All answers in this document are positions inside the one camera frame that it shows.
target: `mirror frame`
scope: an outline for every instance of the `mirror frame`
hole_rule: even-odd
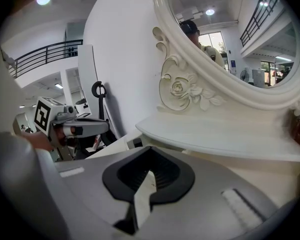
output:
[[[154,12],[162,32],[179,55],[215,88],[234,100],[261,110],[279,110],[291,107],[300,100],[300,21],[284,2],[296,35],[296,57],[288,76],[273,87],[250,85],[225,71],[198,49],[183,33],[170,10],[169,0],[153,0]]]

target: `black railing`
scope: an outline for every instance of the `black railing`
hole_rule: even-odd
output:
[[[83,40],[72,40],[50,44],[39,49],[28,52],[17,58],[15,68],[9,68],[9,73],[14,78],[22,76],[37,67],[61,59],[78,56],[78,46],[83,44]]]
[[[277,2],[278,0],[258,0],[254,13],[240,37],[242,46],[245,46],[253,35],[260,29],[270,13],[273,12]]]

